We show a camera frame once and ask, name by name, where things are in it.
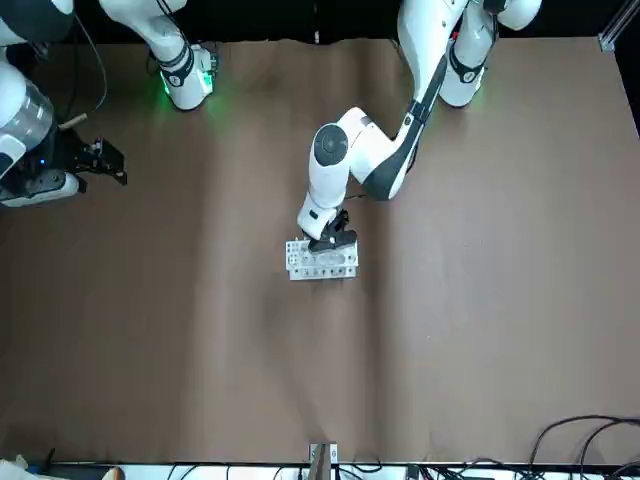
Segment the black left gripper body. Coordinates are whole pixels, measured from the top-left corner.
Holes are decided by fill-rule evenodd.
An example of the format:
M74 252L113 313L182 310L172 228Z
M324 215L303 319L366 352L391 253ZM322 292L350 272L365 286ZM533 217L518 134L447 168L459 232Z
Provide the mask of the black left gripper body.
M323 238L347 238L351 231L347 229L349 225L349 214L345 209L341 209L335 218L331 220L323 229Z

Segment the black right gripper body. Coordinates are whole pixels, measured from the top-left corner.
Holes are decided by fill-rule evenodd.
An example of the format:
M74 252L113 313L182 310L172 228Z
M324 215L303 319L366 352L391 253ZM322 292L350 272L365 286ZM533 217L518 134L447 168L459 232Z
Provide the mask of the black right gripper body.
M22 171L26 175L38 175L49 168L73 171L82 150L83 141L74 130L52 127L45 139L23 156Z

